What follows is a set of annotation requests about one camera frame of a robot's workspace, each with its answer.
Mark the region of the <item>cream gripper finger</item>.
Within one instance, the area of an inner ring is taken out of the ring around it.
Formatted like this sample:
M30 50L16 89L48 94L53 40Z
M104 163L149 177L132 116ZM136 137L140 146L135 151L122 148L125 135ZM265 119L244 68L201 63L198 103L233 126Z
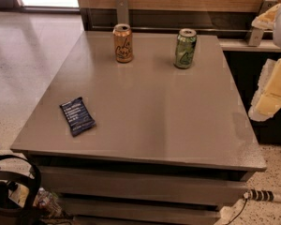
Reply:
M274 30L275 24L280 15L280 7L281 4L278 3L277 5L267 9L265 12L258 15L253 22L251 22L251 25L261 30Z
M267 59L262 67L258 89L255 92L248 116L257 122L266 121L281 109L281 58Z

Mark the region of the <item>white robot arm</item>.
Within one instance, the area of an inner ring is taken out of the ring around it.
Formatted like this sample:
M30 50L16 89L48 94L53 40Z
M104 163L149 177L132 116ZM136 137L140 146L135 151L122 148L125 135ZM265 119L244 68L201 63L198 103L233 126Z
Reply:
M256 17L252 25L261 30L272 30L274 45L281 48L281 3ZM281 58L267 59L259 75L258 89L248 116L257 122L272 118L281 109Z

